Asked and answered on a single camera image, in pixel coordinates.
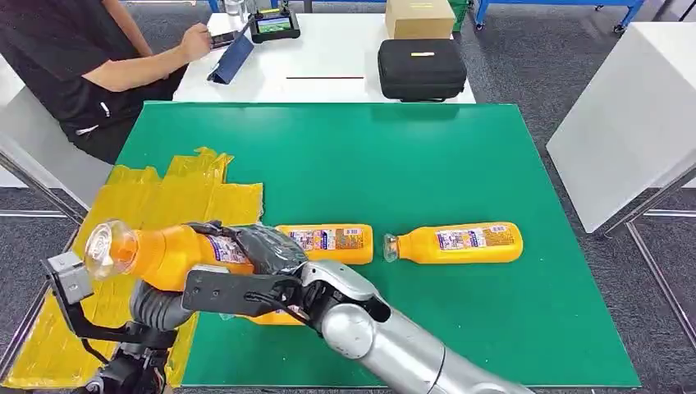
smartphone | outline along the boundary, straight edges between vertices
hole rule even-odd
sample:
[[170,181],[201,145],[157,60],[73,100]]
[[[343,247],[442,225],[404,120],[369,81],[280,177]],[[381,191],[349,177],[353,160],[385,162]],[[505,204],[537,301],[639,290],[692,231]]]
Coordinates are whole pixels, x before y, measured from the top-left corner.
[[229,33],[224,33],[220,35],[214,35],[213,39],[213,49],[220,48],[232,44],[235,40],[235,32],[231,31]]

hand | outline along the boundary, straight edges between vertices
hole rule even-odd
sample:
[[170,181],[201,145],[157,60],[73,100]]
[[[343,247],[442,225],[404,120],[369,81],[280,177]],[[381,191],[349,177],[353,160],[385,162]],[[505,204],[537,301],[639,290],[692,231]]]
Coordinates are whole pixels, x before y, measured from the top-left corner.
[[210,53],[213,39],[210,38],[208,27],[202,23],[191,26],[181,39],[179,48],[184,53],[187,62],[198,60]]
[[292,274],[309,260],[299,245],[273,227],[261,224],[223,227],[218,220],[186,225],[199,234],[232,238],[254,265],[254,273],[257,274]]

plastic bottle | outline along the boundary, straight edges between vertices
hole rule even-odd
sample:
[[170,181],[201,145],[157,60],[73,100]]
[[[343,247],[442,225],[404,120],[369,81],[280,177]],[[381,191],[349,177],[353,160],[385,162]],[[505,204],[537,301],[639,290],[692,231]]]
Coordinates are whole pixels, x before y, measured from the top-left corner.
[[184,291],[186,276],[198,264],[224,267],[230,273],[254,272],[228,238],[198,234],[186,225],[132,230],[119,220],[94,228],[85,246],[85,264],[95,279],[130,273],[163,291]]
[[366,224],[283,225],[276,229],[295,240],[312,260],[330,259],[343,264],[372,261],[372,227]]
[[522,254],[520,229],[509,222],[420,227],[384,236],[384,259],[421,264],[509,263]]

yellow tape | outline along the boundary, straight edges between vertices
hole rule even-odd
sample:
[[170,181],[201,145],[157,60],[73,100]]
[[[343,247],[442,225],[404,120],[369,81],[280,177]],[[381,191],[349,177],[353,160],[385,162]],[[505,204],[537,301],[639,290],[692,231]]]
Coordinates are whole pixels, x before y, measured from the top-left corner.
[[[82,257],[92,229],[111,218],[133,228],[163,228],[182,222],[219,218],[226,225],[257,222],[263,213],[263,186],[223,185],[232,156],[197,149],[197,156],[175,156],[160,180],[152,167],[142,170],[115,166],[98,192],[92,209],[78,231],[73,250]],[[119,327],[130,319],[128,301],[135,279],[125,275],[94,283],[94,295],[82,302],[87,318],[95,324]],[[179,328],[167,362],[167,380],[181,385],[196,314]],[[109,357],[115,344],[90,341]],[[12,370],[2,383],[14,388],[76,387],[91,378],[99,362],[85,352],[70,332],[57,302],[47,295]]]

person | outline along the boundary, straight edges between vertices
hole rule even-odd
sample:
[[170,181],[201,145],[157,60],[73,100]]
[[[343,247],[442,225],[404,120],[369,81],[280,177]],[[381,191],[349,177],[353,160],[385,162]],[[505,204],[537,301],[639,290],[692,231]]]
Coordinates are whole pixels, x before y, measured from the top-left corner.
[[145,100],[172,100],[205,25],[153,54],[119,0],[2,0],[0,54],[79,149],[114,164]]

